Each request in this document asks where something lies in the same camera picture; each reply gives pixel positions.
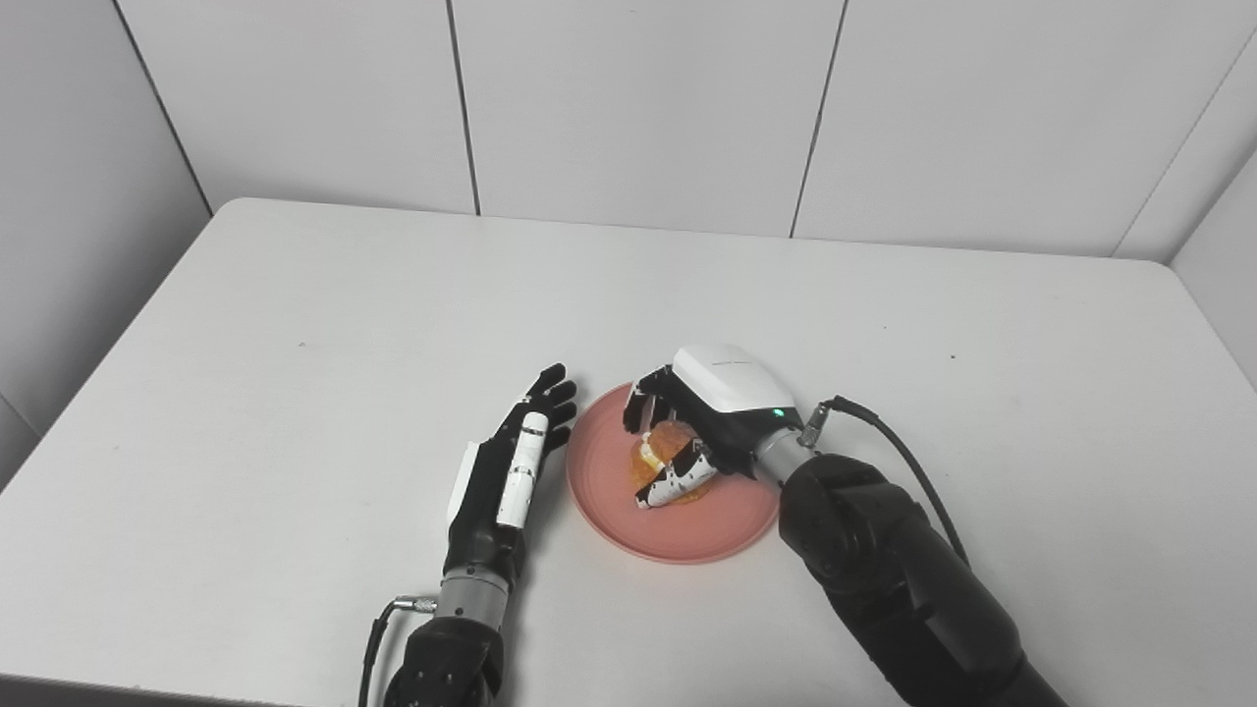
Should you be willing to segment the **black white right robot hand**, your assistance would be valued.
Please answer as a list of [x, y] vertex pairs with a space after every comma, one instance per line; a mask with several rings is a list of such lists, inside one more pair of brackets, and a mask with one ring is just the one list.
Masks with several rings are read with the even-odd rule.
[[623, 429], [640, 438], [636, 455], [654, 470], [634, 492], [642, 509], [661, 509], [718, 474], [782, 489], [812, 457], [786, 385], [733, 345], [688, 345], [634, 381]]

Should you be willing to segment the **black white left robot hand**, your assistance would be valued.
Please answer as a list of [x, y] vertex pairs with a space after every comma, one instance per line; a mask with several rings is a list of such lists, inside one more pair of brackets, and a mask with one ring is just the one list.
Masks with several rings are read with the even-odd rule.
[[502, 424], [471, 447], [466, 483], [447, 530], [442, 572], [493, 572], [513, 589], [525, 567], [522, 528], [548, 457], [566, 447], [577, 384], [562, 364], [538, 374]]

